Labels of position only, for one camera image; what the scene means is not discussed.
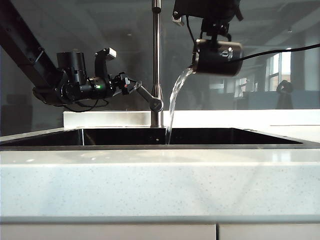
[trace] black sink basin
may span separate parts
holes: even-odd
[[[76,129],[0,143],[0,150],[238,149],[318,148],[314,142],[237,128],[174,128],[165,145],[165,128]]]

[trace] white countertop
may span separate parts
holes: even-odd
[[[260,128],[320,142],[319,126]],[[3,151],[0,160],[4,222],[320,223],[320,149]]]

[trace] cabinet door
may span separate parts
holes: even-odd
[[[220,225],[219,240],[320,240],[320,224]]]
[[[216,240],[215,225],[3,224],[4,240]]]

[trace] water stream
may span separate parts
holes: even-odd
[[[188,76],[191,75],[192,73],[193,73],[192,68],[185,69],[174,84],[174,87],[170,96],[170,107],[169,107],[170,122],[165,130],[165,144],[170,144],[170,141],[171,141],[172,124],[174,122],[176,100],[177,100],[178,94],[182,89],[182,87],[184,86]]]

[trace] black cable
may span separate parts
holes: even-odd
[[[87,109],[87,110],[82,110],[82,111],[73,110],[73,109],[71,109],[71,108],[69,108],[69,107],[67,107],[67,106],[64,106],[64,107],[65,107],[66,109],[68,109],[69,111],[74,112],[74,113],[85,113],[85,112],[89,112],[89,111],[91,111],[92,109],[94,109],[94,108],[97,106],[98,102],[99,102],[99,100],[95,101],[95,104],[94,104],[91,108],[89,108],[89,109]]]
[[[190,36],[191,36],[191,38],[192,38],[192,41],[193,41],[193,44],[194,44],[194,48],[195,48],[196,51],[200,54],[200,51],[199,51],[199,49],[197,48],[196,40],[195,40],[194,35],[192,34],[192,31],[191,31],[191,28],[190,28],[189,16],[188,16],[188,15],[186,15],[186,26],[187,26],[187,28],[188,28],[188,30],[189,30],[189,33],[190,33]]]
[[[245,56],[245,57],[242,57],[242,58],[239,58],[239,59],[236,59],[236,60],[231,60],[231,61],[228,61],[227,63],[235,63],[235,62],[244,61],[244,60],[247,60],[247,59],[252,59],[252,58],[256,58],[256,57],[263,56],[263,55],[288,53],[288,52],[301,52],[301,51],[306,51],[306,50],[316,49],[316,48],[320,48],[320,43],[319,44],[310,45],[310,46],[299,47],[299,48],[264,51],[264,52],[252,54],[252,55],[249,55],[249,56]]]
[[[104,101],[105,102],[105,104],[104,105],[99,105],[99,106],[90,106],[90,105],[86,105],[86,104],[83,104],[82,102],[80,102],[80,101],[77,101],[77,102],[75,102],[78,106],[80,106],[80,107],[82,107],[82,108],[104,108],[104,107],[106,107],[106,106],[108,106],[108,104],[109,104],[109,102],[107,101],[107,100],[105,100],[105,99],[101,99],[102,101]]]

